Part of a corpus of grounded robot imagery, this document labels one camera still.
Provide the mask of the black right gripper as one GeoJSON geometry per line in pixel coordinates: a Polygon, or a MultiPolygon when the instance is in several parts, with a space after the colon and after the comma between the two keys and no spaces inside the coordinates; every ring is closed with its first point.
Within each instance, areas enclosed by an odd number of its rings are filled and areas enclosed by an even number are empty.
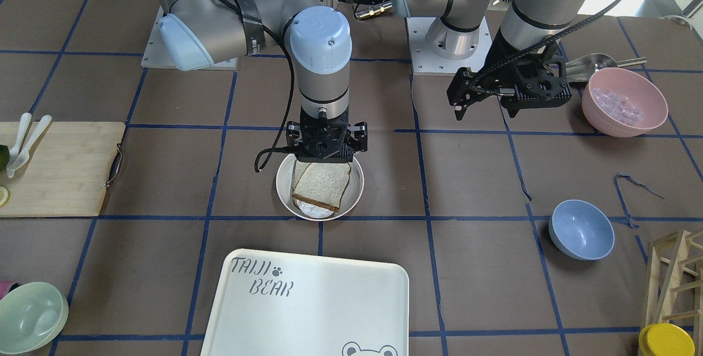
{"type": "Polygon", "coordinates": [[[351,163],[354,155],[367,151],[366,121],[349,125],[344,116],[334,120],[304,116],[301,123],[286,125],[286,151],[302,163],[351,163]]]}

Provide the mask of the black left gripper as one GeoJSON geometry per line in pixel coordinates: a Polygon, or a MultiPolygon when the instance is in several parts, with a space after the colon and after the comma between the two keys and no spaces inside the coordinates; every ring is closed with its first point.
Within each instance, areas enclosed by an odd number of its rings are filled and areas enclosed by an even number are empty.
{"type": "Polygon", "coordinates": [[[551,43],[540,52],[528,53],[492,71],[474,89],[470,84],[478,73],[462,66],[447,88],[447,100],[454,107],[455,120],[461,121],[469,106],[490,96],[499,97],[500,105],[510,118],[520,110],[565,105],[572,98],[565,64],[560,47],[551,43]]]}

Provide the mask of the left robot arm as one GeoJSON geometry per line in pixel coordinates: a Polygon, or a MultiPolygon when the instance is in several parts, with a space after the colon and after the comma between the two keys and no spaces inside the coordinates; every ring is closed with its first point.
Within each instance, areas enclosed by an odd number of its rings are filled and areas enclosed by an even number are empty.
{"type": "MultiPolygon", "coordinates": [[[[493,0],[391,0],[402,18],[432,18],[425,42],[448,60],[469,58],[493,0]]],[[[446,96],[455,118],[469,106],[497,96],[514,118],[521,110],[559,108],[571,98],[559,41],[601,14],[575,23],[585,0],[511,0],[478,70],[457,68],[446,96]]]]}

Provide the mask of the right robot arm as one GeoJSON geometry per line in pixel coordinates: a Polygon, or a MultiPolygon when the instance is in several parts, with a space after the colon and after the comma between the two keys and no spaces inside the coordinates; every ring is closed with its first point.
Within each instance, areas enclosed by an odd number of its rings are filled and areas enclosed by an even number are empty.
{"type": "Polygon", "coordinates": [[[349,123],[353,42],[346,16],[318,0],[160,0],[161,37],[176,68],[203,70],[224,60],[279,47],[289,88],[301,96],[300,118],[283,118],[286,145],[274,140],[254,170],[274,153],[304,163],[350,163],[367,151],[367,123],[349,123]]]}

